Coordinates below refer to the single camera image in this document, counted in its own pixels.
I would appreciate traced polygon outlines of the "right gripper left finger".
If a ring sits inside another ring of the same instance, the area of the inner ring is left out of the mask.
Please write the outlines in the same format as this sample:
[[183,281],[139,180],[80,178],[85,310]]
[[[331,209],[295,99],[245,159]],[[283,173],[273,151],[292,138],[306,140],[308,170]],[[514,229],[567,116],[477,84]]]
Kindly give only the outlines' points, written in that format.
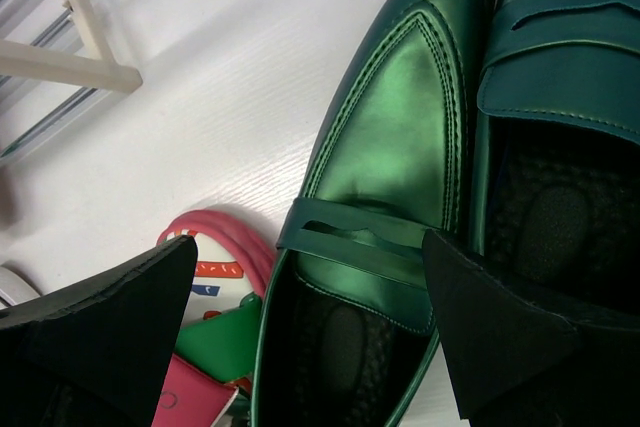
[[151,425],[196,261],[179,236],[2,310],[2,425]]

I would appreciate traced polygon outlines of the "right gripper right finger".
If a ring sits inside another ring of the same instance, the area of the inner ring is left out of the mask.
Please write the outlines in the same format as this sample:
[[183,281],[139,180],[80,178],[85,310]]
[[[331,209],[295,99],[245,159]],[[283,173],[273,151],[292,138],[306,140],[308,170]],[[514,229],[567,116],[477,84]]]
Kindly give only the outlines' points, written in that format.
[[424,236],[423,259],[461,418],[638,425],[638,317],[496,269],[436,230]]

